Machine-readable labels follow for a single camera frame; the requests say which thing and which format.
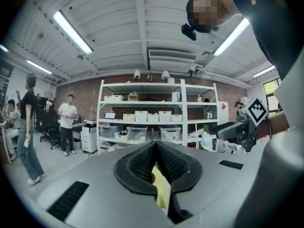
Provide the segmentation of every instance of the floor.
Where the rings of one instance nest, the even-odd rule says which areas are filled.
[[[44,188],[65,172],[74,168],[91,156],[97,155],[97,152],[89,155],[83,153],[82,150],[78,150],[76,151],[76,154],[69,154],[66,157],[62,154],[61,148],[58,145],[51,150],[48,140],[42,140],[42,142],[39,142],[40,136],[40,133],[34,135],[34,148],[42,168],[46,173],[46,177],[43,178],[41,182],[34,186],[29,186],[26,183],[29,176],[18,158],[14,160],[11,165],[8,164],[3,166],[14,189],[17,192],[27,195],[33,200],[36,200]]]

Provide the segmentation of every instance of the black pants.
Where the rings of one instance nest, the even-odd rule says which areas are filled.
[[[65,128],[65,127],[60,127],[60,135],[61,135],[61,149],[62,151],[66,151],[66,142],[68,139],[68,143],[70,145],[70,151],[74,150],[73,146],[73,128]]]

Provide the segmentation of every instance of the white shelving unit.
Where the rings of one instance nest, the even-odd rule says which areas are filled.
[[[178,91],[181,94],[180,102],[165,102],[165,101],[120,101],[120,102],[108,102],[102,101],[102,93],[104,89],[112,91],[112,94],[128,94],[132,92],[142,93],[142,94],[171,94],[172,92]],[[205,102],[187,102],[187,95],[203,95],[206,92],[214,90],[215,91],[215,103],[205,103]],[[178,106],[182,110],[182,122],[137,122],[137,121],[124,121],[119,119],[102,119],[100,118],[100,110],[105,105],[110,105],[111,107],[158,107],[158,108],[174,108]],[[98,96],[98,107],[97,107],[97,147],[100,149],[101,141],[109,141],[114,143],[129,143],[136,144],[142,143],[141,141],[126,141],[120,142],[115,139],[109,139],[99,136],[99,125],[102,123],[112,123],[112,124],[136,124],[136,125],[181,125],[182,126],[182,140],[175,141],[175,143],[187,146],[187,143],[196,143],[198,148],[200,138],[188,137],[188,125],[195,124],[195,129],[197,130],[197,124],[207,124],[207,123],[219,123],[217,119],[197,119],[188,120],[188,108],[205,108],[211,109],[213,115],[217,116],[218,112],[218,93],[216,85],[210,86],[200,86],[200,85],[187,85],[185,80],[181,79],[180,84],[166,84],[166,83],[124,83],[124,84],[105,84],[102,80],[100,84],[99,96]]]

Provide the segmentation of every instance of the jeans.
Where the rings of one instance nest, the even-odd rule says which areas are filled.
[[[20,131],[19,131],[19,138],[17,143],[17,156],[21,160],[25,170],[27,171],[29,177],[32,180],[37,179],[38,176],[44,174],[44,171],[40,165],[38,157],[36,155],[34,145],[33,145],[33,136],[34,136],[34,123],[31,119],[30,121],[30,143],[28,148],[24,146],[27,127],[26,127],[26,120],[21,119]]]
[[[73,128],[65,128],[60,127],[60,135],[61,135],[61,149],[62,151],[66,151],[66,142],[68,139],[68,143],[70,145],[70,151],[74,150],[73,146]]]
[[[9,128],[5,132],[6,144],[8,146],[9,154],[13,154],[14,153],[14,146],[13,146],[13,142],[12,142],[11,139],[15,138],[18,135],[19,135],[19,129]]]

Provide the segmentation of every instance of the white drawer cabinet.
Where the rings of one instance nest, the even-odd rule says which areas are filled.
[[[81,132],[81,145],[83,150],[89,153],[94,153],[97,150],[96,141],[96,133]]]

